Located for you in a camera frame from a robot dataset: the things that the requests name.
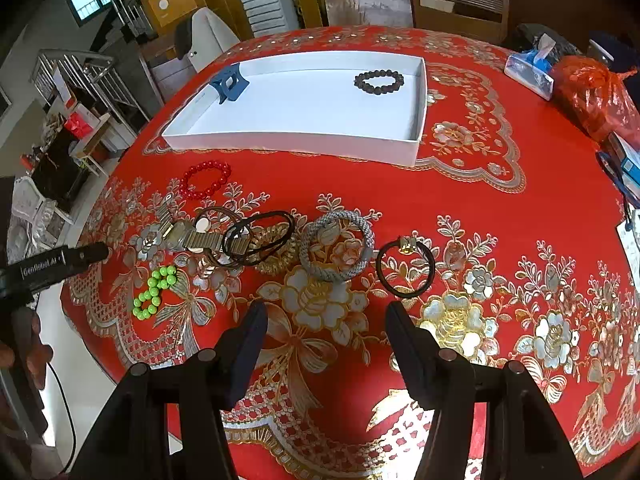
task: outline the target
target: white box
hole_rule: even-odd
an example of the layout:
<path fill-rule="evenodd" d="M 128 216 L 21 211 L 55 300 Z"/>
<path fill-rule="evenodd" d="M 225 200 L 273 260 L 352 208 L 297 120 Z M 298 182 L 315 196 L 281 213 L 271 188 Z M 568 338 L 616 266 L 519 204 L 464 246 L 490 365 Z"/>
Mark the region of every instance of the white box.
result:
<path fill-rule="evenodd" d="M 359 73 L 373 70 L 397 71 L 404 85 L 381 95 L 354 86 Z M 237 101 L 219 104 L 207 85 L 178 113 L 162 134 L 174 150 L 275 150 L 415 165 L 427 110 L 423 58 L 297 52 L 243 61 L 240 73 L 249 86 Z"/>

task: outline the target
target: gold flower print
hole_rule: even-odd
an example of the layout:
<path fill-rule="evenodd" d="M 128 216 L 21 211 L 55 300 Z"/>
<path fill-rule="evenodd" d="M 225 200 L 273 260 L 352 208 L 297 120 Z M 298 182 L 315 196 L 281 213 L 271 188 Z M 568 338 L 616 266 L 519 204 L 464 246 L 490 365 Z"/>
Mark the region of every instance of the gold flower print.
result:
<path fill-rule="evenodd" d="M 364 292 L 351 291 L 351 283 L 322 282 L 309 276 L 302 266 L 289 271 L 280 288 L 279 299 L 293 321 L 312 332 L 331 331 L 334 341 L 346 346 L 351 330 L 345 318 L 349 312 L 362 312 L 369 304 Z"/>
<path fill-rule="evenodd" d="M 453 348 L 471 362 L 486 364 L 500 351 L 495 319 L 482 316 L 482 305 L 467 296 L 446 292 L 430 296 L 420 310 L 418 326 L 431 332 L 440 346 Z"/>

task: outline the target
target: orange plastic bag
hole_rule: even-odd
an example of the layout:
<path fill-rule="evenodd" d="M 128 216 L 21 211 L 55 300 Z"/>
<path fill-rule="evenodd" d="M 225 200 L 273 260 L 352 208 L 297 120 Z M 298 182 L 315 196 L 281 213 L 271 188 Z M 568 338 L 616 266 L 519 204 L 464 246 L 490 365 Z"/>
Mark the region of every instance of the orange plastic bag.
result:
<path fill-rule="evenodd" d="M 593 140 L 602 142 L 616 132 L 640 150 L 640 114 L 622 82 L 635 73 L 618 74 L 590 57 L 565 56 L 549 75 L 554 99 L 574 111 Z"/>

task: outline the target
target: round table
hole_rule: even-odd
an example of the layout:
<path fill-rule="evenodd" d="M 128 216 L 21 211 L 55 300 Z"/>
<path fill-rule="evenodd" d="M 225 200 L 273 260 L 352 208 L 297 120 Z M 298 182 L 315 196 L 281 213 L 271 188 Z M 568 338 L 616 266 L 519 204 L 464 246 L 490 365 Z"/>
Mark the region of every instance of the round table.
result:
<path fill-rule="evenodd" d="M 331 49 L 424 57 L 429 107 L 414 168 L 302 153 L 177 153 L 162 140 L 223 66 Z M 249 480 L 412 478 L 430 413 L 404 389 L 384 333 L 393 298 L 373 264 L 335 285 L 317 282 L 298 261 L 274 276 L 249 267 L 203 276 L 193 255 L 169 252 L 157 236 L 156 208 L 168 192 L 178 217 L 193 219 L 212 204 L 242 216 L 286 210 L 297 232 L 326 212 L 357 210 L 377 247 L 414 234 L 431 248 L 433 286 L 404 300 L 417 324 L 473 362 L 520 360 L 583 472 L 621 454 L 640 429 L 640 329 L 615 231 L 619 195 L 596 163 L 596 144 L 504 75 L 507 55 L 455 35 L 369 26 L 256 38 L 220 56 L 147 125 L 95 203 L 81 243 L 103 240 L 110 256 L 69 280 L 62 296 L 87 348 L 114 380 L 137 361 L 177 364 L 213 346 L 252 299 L 263 298 L 270 323 L 258 367 L 245 399 L 223 415 L 238 473 Z M 317 113 L 331 110 L 319 102 Z M 231 165 L 229 183 L 213 200 L 183 199 L 180 177 L 212 158 Z M 217 217 L 212 229 L 227 226 Z M 358 257 L 358 237 L 334 224 L 318 235 L 312 259 L 344 268 Z M 153 269 L 171 263 L 180 291 L 164 291 L 151 320 L 135 319 L 132 298 Z M 396 286 L 411 289 L 424 262 L 389 256 L 385 267 Z M 478 405 L 468 478 L 479 478 L 483 417 Z M 179 436 L 177 412 L 169 418 Z"/>

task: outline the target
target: chair backrest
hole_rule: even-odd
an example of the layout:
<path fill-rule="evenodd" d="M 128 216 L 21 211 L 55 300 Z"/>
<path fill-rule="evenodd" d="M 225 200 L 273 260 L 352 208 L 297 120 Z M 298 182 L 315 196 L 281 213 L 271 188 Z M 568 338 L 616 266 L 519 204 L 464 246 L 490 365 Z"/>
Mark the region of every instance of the chair backrest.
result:
<path fill-rule="evenodd" d="M 329 25 L 413 27 L 411 0 L 324 0 Z"/>
<path fill-rule="evenodd" d="M 499 44 L 507 35 L 509 0 L 446 0 L 454 4 L 465 4 L 494 13 L 499 21 L 481 20 L 452 12 L 432 9 L 411 0 L 414 27 L 460 34 L 475 40 Z"/>
<path fill-rule="evenodd" d="M 44 197 L 30 176 L 23 176 L 15 181 L 12 201 L 14 215 L 33 223 L 42 202 Z"/>

